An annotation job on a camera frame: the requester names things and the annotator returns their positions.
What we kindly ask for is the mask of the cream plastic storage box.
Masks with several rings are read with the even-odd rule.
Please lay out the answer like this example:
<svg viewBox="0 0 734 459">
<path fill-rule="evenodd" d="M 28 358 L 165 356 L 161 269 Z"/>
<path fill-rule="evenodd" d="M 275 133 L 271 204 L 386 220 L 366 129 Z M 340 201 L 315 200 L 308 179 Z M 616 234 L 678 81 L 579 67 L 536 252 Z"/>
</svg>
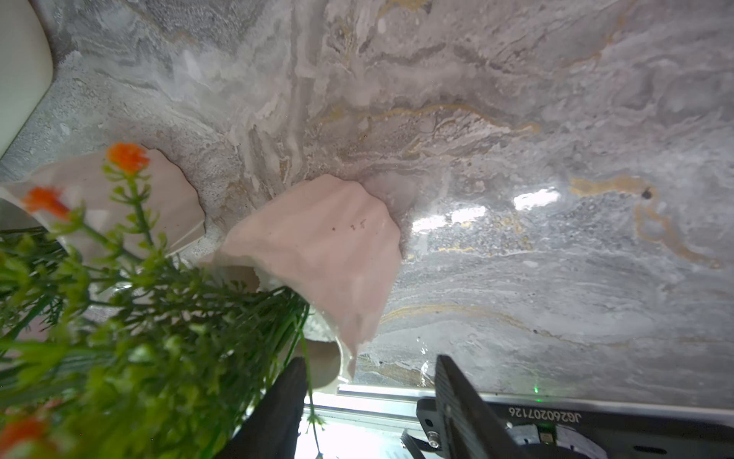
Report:
<svg viewBox="0 0 734 459">
<path fill-rule="evenodd" d="M 1 151 L 6 152 L 53 81 L 49 41 L 31 3 L 1 2 Z"/>
</svg>

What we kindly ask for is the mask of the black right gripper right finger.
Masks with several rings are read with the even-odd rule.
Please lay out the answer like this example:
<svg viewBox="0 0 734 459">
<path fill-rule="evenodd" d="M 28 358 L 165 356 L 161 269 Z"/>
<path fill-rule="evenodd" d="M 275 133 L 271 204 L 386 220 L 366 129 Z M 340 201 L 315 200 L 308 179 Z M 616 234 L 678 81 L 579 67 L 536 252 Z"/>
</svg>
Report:
<svg viewBox="0 0 734 459">
<path fill-rule="evenodd" d="M 435 391 L 446 458 L 529 458 L 447 355 L 437 357 Z"/>
</svg>

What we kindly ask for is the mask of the red flower front pot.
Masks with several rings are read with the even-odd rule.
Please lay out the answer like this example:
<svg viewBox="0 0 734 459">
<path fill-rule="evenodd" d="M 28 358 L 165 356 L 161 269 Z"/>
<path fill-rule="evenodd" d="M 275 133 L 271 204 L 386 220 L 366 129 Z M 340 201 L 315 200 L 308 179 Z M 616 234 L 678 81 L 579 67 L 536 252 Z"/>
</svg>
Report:
<svg viewBox="0 0 734 459">
<path fill-rule="evenodd" d="M 151 195 L 143 204 L 158 219 L 151 236 L 166 236 L 166 252 L 175 254 L 205 235 L 205 213 L 196 189 L 162 152 L 148 149 L 150 164 L 143 172 L 149 177 Z M 34 187 L 53 187 L 61 191 L 59 200 L 68 208 L 85 206 L 85 222 L 107 235 L 116 226 L 127 224 L 132 208 L 110 199 L 115 184 L 103 173 L 103 152 L 87 154 L 58 163 L 40 166 L 28 178 L 1 185 L 1 198 L 21 208 L 22 199 Z"/>
</svg>

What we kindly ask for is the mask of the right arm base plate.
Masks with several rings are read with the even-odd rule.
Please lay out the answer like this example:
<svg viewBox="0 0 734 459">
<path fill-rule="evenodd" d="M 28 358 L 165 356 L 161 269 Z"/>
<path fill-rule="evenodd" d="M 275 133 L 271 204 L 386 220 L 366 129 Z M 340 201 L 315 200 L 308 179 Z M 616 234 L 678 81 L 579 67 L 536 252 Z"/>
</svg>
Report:
<svg viewBox="0 0 734 459">
<path fill-rule="evenodd" d="M 730 458 L 733 412 L 675 405 L 480 394 L 533 458 Z"/>
</svg>

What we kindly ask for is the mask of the aluminium front rail frame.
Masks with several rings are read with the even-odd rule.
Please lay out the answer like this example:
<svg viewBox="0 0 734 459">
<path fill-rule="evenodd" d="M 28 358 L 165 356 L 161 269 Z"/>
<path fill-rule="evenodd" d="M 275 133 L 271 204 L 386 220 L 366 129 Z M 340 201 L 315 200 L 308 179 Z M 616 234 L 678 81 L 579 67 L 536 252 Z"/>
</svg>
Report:
<svg viewBox="0 0 734 459">
<path fill-rule="evenodd" d="M 298 458 L 445 457 L 443 424 L 432 389 L 351 384 L 313 399 L 325 424 L 302 425 Z"/>
</svg>

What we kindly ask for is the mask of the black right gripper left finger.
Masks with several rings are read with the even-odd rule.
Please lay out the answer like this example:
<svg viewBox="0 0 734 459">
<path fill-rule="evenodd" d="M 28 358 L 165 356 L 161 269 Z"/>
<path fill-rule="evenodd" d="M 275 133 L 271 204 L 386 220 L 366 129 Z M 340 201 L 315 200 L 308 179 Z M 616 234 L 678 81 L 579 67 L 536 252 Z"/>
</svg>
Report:
<svg viewBox="0 0 734 459">
<path fill-rule="evenodd" d="M 307 390 L 307 365 L 295 358 L 215 458 L 294 458 Z"/>
</svg>

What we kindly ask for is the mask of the orange flower pot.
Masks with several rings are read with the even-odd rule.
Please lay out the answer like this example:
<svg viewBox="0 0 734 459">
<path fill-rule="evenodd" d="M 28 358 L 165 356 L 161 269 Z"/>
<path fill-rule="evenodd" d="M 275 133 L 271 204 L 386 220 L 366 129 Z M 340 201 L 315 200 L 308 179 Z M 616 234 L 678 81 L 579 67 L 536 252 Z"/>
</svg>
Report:
<svg viewBox="0 0 734 459">
<path fill-rule="evenodd" d="M 399 231 L 369 198 L 337 216 L 356 185 L 321 176 L 242 221 L 219 259 L 278 280 L 252 292 L 166 255 L 146 207 L 147 176 L 109 170 L 126 224 L 100 233 L 54 187 L 28 212 L 49 234 L 1 244 L 1 430 L 5 458 L 212 458 L 283 372 L 312 308 L 355 343 L 375 333 L 401 264 Z"/>
</svg>

